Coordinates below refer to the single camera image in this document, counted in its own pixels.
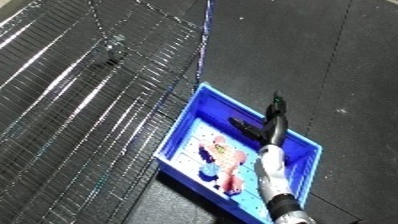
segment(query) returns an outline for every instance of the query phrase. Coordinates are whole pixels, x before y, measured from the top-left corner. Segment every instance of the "pink toy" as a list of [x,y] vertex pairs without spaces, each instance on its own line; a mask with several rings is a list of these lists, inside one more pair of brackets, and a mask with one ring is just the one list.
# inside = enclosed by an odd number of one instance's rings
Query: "pink toy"
[[239,166],[246,161],[246,154],[229,146],[223,136],[215,137],[212,144],[200,144],[200,148],[208,152],[210,156],[210,163],[206,165],[216,165],[217,167],[216,173],[208,175],[218,177],[216,185],[219,190],[230,194],[240,193],[243,188],[243,180],[236,174]]

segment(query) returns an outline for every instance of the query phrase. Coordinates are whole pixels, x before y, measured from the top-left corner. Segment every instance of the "blue tray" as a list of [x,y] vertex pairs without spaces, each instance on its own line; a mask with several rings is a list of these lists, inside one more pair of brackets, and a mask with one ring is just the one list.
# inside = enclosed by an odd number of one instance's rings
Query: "blue tray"
[[[242,136],[230,125],[229,117],[260,127],[263,115],[208,84],[201,84],[155,154],[160,169],[246,223],[272,223],[257,192],[253,170],[259,144]],[[205,181],[199,176],[199,169],[205,163],[199,155],[199,144],[219,135],[225,137],[229,146],[247,155],[246,162],[238,169],[238,175],[244,179],[244,189],[237,195],[226,195],[214,187],[214,181]],[[289,130],[283,150],[290,186],[304,207],[322,147]]]

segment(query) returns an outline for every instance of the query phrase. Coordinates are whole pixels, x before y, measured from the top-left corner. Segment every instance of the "metal grate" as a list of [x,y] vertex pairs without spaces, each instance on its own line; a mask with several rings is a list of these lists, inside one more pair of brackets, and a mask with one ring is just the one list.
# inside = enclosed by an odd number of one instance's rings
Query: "metal grate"
[[200,34],[139,0],[37,0],[3,22],[0,223],[123,222]]

